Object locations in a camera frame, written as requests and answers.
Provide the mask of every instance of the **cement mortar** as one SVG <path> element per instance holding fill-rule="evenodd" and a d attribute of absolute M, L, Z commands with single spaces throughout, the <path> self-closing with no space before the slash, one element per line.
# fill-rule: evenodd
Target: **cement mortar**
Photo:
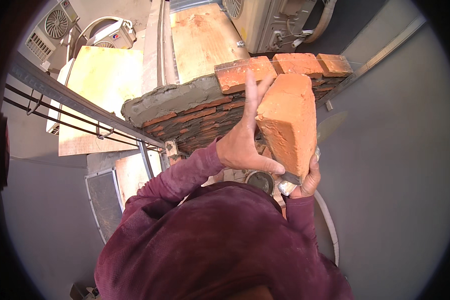
<path fill-rule="evenodd" d="M 184 84 L 168 84 L 143 96 L 126 100 L 121 113 L 125 120 L 141 128 L 144 122 L 192 109 L 223 98 L 215 74 L 198 77 Z"/>

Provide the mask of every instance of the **person's left hand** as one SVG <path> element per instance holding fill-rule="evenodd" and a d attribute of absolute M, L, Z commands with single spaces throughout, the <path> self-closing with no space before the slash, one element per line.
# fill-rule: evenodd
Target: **person's left hand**
<path fill-rule="evenodd" d="M 283 165 L 258 154 L 254 142 L 257 108 L 273 81 L 273 77 L 269 75 L 257 86 L 253 72 L 246 71 L 243 117 L 216 144 L 218 159 L 225 167 L 235 170 L 249 169 L 275 174 L 285 173 Z"/>

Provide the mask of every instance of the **fan grille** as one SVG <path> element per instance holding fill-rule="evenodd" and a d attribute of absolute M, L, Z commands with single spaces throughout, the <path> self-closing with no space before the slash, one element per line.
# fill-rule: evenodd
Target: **fan grille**
<path fill-rule="evenodd" d="M 61 9 L 52 11 L 45 20 L 45 31 L 54 39 L 60 39 L 64 36 L 68 27 L 67 15 Z"/>
<path fill-rule="evenodd" d="M 242 14 L 243 0 L 227 0 L 226 11 L 231 18 L 237 19 Z"/>
<path fill-rule="evenodd" d="M 95 44 L 97 47 L 104 47 L 104 48 L 115 48 L 115 46 L 107 41 L 101 41 L 100 43 Z"/>

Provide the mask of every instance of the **trowel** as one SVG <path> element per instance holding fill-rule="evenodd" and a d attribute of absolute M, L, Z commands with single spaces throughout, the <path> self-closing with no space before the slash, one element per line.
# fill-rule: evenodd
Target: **trowel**
<path fill-rule="evenodd" d="M 318 144 L 325 141 L 334 131 L 340 127 L 348 116 L 348 111 L 342 111 L 324 119 L 317 126 L 317 147 L 315 148 L 315 154 L 317 159 L 320 158 L 320 149 Z M 290 172 L 285 172 L 282 175 L 282 181 L 278 184 L 278 190 L 285 196 L 290 195 L 293 190 L 302 185 L 300 178 Z"/>

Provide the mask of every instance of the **hose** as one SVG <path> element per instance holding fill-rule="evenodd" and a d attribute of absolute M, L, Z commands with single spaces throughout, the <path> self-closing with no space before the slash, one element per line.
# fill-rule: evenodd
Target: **hose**
<path fill-rule="evenodd" d="M 116 21 L 120 21 L 122 18 L 119 17 L 113 17 L 113 16 L 106 16 L 106 17 L 101 17 L 96 19 L 95 21 L 91 22 L 90 24 L 88 24 L 87 27 L 85 27 L 85 29 L 80 33 L 80 35 L 78 36 L 77 40 L 75 41 L 74 45 L 73 45 L 73 49 L 72 49 L 72 53 L 75 54 L 75 49 L 77 48 L 77 44 L 78 41 L 80 40 L 81 37 L 84 36 L 85 32 L 92 27 L 93 25 L 95 25 L 97 22 L 102 21 L 102 20 L 106 20 L 106 19 L 112 19 L 112 20 L 116 20 Z M 131 21 L 125 20 L 129 25 L 132 25 Z"/>
<path fill-rule="evenodd" d="M 325 203 L 324 198 L 318 190 L 315 190 L 315 200 L 317 200 L 318 206 L 320 206 L 320 210 L 323 214 L 323 218 L 325 219 L 325 223 L 327 224 L 328 231 L 330 232 L 331 242 L 333 243 L 333 254 L 335 256 L 335 265 L 338 267 L 339 260 L 339 249 L 338 249 L 338 237 L 337 232 L 335 230 L 334 222 L 332 221 L 332 217 L 330 216 L 330 212 L 328 211 L 327 204 Z"/>
<path fill-rule="evenodd" d="M 320 21 L 318 21 L 317 27 L 315 27 L 315 29 L 313 30 L 312 35 L 306 37 L 304 43 L 312 43 L 313 41 L 318 39 L 322 35 L 322 33 L 324 33 L 325 29 L 327 29 L 327 26 L 330 23 L 336 3 L 337 0 L 329 0 L 325 4 L 323 12 L 321 13 Z"/>

